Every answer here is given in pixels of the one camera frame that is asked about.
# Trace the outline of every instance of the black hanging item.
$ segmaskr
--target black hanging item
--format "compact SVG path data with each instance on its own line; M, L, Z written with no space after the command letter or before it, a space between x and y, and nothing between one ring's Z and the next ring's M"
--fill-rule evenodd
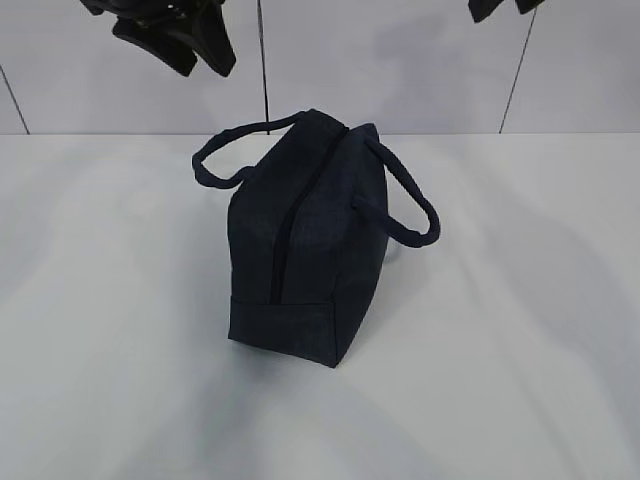
M469 0L469 10L474 22L479 23L490 16L504 0ZM544 0L516 0L521 14L529 13Z
M229 179L204 160L250 133L293 127ZM423 209L429 230L388 214L384 167ZM434 243L438 215L373 124L349 130L317 110L226 130L193 156L196 180L229 189L232 263L229 338L335 367L373 298L388 237Z
M114 13L113 34L188 77L195 53L226 77L236 57L222 18L224 0L80 0L93 15Z

